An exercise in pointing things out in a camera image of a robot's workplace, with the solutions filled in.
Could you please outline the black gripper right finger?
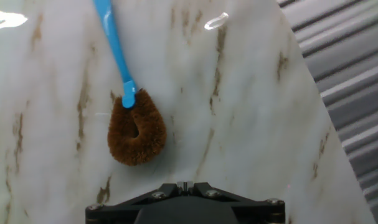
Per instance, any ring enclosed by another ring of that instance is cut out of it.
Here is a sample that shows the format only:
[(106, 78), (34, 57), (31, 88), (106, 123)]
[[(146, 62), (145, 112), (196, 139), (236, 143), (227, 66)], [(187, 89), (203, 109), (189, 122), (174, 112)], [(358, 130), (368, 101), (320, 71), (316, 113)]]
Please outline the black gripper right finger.
[(213, 213), (226, 223), (285, 223), (285, 202), (279, 198), (251, 200), (215, 187), (207, 182), (186, 182), (186, 195), (203, 199)]

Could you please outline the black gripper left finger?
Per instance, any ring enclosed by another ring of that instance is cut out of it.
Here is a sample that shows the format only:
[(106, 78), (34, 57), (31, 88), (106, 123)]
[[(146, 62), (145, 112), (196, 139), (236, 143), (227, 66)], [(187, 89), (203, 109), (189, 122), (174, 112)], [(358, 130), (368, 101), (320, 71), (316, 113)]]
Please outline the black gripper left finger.
[(85, 209), (85, 224), (134, 223), (143, 208), (182, 196), (184, 190), (186, 182), (162, 184), (158, 189), (117, 205), (94, 203)]

